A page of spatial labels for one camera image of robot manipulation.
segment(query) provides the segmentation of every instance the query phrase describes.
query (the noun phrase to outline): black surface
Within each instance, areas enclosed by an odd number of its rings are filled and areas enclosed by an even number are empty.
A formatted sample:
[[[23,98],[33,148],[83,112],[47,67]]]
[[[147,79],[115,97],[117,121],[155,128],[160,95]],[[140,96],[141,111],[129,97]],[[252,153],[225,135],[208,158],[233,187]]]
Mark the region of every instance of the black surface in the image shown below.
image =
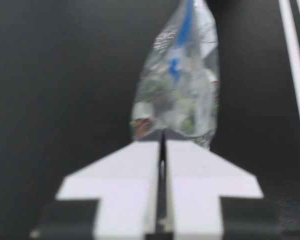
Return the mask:
[[[209,0],[211,150],[257,175],[300,233],[300,120],[277,0]],[[0,0],[0,234],[26,236],[62,178],[131,141],[136,84],[176,0]]]
[[[264,199],[221,197],[223,240],[280,240],[274,205]]]
[[[98,200],[54,201],[42,214],[40,240],[93,240]]]

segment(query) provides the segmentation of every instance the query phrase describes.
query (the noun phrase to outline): clear plastic bag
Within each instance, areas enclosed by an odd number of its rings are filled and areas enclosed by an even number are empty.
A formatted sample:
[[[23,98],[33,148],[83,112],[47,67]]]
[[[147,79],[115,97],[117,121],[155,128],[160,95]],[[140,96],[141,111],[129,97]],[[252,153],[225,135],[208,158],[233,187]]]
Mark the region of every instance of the clear plastic bag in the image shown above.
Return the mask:
[[[204,0],[181,0],[154,41],[132,109],[134,139],[170,128],[203,147],[218,109],[218,40]]]

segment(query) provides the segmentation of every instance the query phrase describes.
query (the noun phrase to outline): black platform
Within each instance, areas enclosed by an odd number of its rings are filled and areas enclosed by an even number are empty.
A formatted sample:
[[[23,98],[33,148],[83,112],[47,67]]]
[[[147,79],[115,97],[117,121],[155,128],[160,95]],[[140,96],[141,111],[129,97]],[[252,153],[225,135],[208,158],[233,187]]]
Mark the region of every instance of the black platform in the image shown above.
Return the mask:
[[[211,150],[258,177],[300,235],[300,119],[277,0],[209,0]],[[136,84],[177,0],[0,0],[0,236],[27,236],[63,177],[130,143]]]

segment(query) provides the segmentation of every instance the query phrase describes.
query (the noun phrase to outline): crumpled plastic bag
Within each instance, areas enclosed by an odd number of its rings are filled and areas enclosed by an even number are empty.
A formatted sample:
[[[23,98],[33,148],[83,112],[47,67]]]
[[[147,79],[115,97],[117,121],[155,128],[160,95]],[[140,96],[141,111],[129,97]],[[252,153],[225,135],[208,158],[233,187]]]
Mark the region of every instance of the crumpled plastic bag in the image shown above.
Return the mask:
[[[131,116],[132,136],[170,128],[209,147],[218,110],[218,39],[205,0],[181,0],[154,41]]]

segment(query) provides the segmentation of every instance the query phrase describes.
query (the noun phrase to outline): gap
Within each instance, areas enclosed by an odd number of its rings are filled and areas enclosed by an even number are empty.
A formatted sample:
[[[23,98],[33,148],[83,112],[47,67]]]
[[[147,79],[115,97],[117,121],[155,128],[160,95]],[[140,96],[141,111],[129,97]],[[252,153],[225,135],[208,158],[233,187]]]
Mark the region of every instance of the gap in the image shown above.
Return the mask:
[[[166,137],[162,131],[158,161],[158,194],[156,203],[155,233],[165,233],[167,218],[167,154]]]

